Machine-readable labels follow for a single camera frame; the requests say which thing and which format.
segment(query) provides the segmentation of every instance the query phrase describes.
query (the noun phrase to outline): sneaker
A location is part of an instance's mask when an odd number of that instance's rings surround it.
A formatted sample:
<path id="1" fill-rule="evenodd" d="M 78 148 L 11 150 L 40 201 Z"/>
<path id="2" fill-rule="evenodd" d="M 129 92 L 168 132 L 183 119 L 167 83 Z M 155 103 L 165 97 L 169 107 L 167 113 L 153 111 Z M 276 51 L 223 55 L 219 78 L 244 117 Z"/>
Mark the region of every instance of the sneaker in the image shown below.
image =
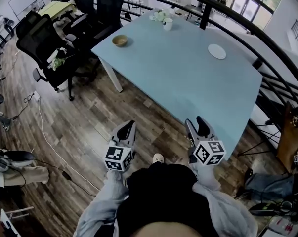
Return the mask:
<path id="1" fill-rule="evenodd" d="M 164 163 L 164 157 L 163 157 L 163 155 L 161 155 L 161 154 L 155 154 L 155 155 L 153 155 L 152 164 L 154 164 L 156 162 Z"/>

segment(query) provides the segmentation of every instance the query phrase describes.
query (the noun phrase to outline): white cup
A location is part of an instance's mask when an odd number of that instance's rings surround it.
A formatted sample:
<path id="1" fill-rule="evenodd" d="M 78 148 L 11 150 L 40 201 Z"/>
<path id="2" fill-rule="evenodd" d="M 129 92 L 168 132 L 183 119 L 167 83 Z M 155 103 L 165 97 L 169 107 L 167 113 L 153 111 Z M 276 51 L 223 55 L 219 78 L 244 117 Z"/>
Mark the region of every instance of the white cup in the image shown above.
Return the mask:
<path id="1" fill-rule="evenodd" d="M 163 20 L 163 28 L 165 31 L 171 30 L 172 26 L 173 26 L 173 20 L 171 18 L 165 18 Z"/>

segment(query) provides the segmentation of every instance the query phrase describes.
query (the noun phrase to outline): cube with marker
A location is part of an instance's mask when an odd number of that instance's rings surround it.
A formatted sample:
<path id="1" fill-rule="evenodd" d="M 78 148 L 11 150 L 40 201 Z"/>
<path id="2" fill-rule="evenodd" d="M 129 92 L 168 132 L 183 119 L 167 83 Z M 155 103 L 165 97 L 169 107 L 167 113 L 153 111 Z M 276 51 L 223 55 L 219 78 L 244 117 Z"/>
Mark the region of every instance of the cube with marker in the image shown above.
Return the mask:
<path id="1" fill-rule="evenodd" d="M 104 158 L 106 167 L 108 169 L 125 171 L 132 160 L 131 148 L 109 146 L 107 154 Z"/>
<path id="2" fill-rule="evenodd" d="M 200 141 L 193 155 L 202 165 L 218 165 L 226 154 L 222 141 Z"/>

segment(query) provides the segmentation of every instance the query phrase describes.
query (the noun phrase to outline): bowl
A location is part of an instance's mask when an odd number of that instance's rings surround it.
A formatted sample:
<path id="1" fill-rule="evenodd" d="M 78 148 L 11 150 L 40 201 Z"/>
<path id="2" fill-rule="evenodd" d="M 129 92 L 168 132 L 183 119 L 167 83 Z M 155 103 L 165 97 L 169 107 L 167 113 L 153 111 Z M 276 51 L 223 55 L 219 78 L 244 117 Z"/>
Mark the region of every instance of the bowl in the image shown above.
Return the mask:
<path id="1" fill-rule="evenodd" d="M 123 47 L 127 44 L 128 37 L 126 35 L 117 35 L 113 37 L 113 44 L 115 44 L 117 47 Z"/>

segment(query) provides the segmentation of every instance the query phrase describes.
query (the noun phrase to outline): glass door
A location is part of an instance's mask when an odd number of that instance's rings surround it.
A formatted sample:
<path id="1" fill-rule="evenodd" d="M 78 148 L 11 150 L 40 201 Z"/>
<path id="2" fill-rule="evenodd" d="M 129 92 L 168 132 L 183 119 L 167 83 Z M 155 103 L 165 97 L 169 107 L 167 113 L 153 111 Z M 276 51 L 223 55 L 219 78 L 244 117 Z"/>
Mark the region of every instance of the glass door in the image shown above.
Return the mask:
<path id="1" fill-rule="evenodd" d="M 252 0 L 248 0 L 246 3 L 246 7 L 242 12 L 242 16 L 244 16 L 247 20 L 252 21 L 257 9 L 258 4 L 256 2 L 253 2 Z"/>
<path id="2" fill-rule="evenodd" d="M 247 2 L 247 0 L 234 0 L 233 5 L 232 5 L 232 10 L 241 14 L 245 5 L 246 5 L 246 2 Z"/>

